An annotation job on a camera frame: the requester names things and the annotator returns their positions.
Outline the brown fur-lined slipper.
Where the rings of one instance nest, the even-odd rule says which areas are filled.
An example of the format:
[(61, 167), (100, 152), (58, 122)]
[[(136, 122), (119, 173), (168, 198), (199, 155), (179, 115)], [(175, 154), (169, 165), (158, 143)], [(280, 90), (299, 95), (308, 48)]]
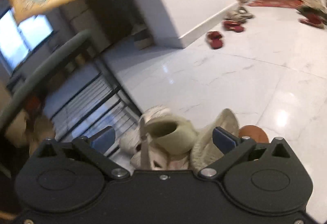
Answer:
[(248, 136), (257, 143), (269, 143), (269, 139), (264, 130), (254, 125), (246, 125), (239, 129), (239, 137)]

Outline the cream knit sneaker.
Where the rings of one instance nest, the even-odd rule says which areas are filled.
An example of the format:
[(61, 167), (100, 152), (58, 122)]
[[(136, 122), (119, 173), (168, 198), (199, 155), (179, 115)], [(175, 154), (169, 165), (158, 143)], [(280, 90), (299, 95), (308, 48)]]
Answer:
[(225, 108), (215, 121), (198, 131), (197, 139), (190, 153), (190, 164), (195, 173), (224, 156), (222, 150), (229, 145), (228, 137), (217, 133), (217, 127), (238, 137), (240, 128), (238, 120), (229, 108)]
[(136, 169), (188, 170), (197, 136), (191, 121), (155, 106), (144, 112), (136, 128), (121, 136), (119, 147), (131, 156)]

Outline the tan suede lace-up shoe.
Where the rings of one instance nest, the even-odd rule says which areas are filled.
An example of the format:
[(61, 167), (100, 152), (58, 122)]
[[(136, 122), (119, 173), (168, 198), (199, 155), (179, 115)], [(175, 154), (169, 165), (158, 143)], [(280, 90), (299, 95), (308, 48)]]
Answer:
[(29, 155), (32, 156), (42, 141), (55, 138), (54, 126), (45, 115), (27, 121), (26, 135), (29, 141)]

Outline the black metal shoe rack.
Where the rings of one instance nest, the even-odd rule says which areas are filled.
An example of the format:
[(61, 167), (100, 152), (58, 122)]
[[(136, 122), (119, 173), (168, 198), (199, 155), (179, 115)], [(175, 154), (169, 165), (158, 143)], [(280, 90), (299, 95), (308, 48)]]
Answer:
[(53, 124), (55, 139), (58, 142), (71, 142), (112, 127), (115, 139), (119, 140), (136, 130), (142, 115), (140, 109), (97, 52), (91, 34), (85, 30), (49, 56), (20, 85), (5, 106), (1, 113), (1, 157), (4, 160), (26, 153), (29, 145), (29, 142), (25, 142), (18, 147), (5, 136), (25, 103), (44, 88), (51, 77), (84, 52), (90, 53), (90, 62), (68, 77), (45, 102), (46, 115)]

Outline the red slipper far right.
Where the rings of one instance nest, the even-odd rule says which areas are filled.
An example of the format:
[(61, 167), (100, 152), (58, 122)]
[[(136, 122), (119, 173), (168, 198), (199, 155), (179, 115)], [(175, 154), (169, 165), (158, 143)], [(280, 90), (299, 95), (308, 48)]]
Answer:
[(299, 18), (298, 21), (311, 27), (324, 29), (324, 23), (322, 22), (322, 19), (312, 13), (307, 14), (304, 18)]

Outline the red floor mat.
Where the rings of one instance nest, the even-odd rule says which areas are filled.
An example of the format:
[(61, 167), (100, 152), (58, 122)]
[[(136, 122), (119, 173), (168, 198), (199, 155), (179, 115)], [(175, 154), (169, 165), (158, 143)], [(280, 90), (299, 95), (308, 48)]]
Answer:
[(246, 3), (249, 7), (278, 7), (296, 9), (302, 5), (301, 0), (251, 0)]

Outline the red slipper near wall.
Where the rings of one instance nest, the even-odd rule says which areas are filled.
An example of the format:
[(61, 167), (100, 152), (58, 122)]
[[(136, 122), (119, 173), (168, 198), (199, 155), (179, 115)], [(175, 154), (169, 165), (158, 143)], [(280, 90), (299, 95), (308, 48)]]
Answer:
[(213, 50), (223, 47), (223, 35), (219, 31), (209, 31), (206, 34), (206, 41)]

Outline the beige sandal by wall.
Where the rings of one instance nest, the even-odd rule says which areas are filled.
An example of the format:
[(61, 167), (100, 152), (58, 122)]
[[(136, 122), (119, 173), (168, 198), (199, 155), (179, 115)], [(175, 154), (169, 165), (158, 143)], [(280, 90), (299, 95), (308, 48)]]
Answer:
[(254, 15), (250, 13), (245, 7), (238, 7), (236, 10), (228, 12), (225, 16), (225, 20), (232, 20), (241, 23), (244, 23), (248, 19), (252, 18), (254, 18)]

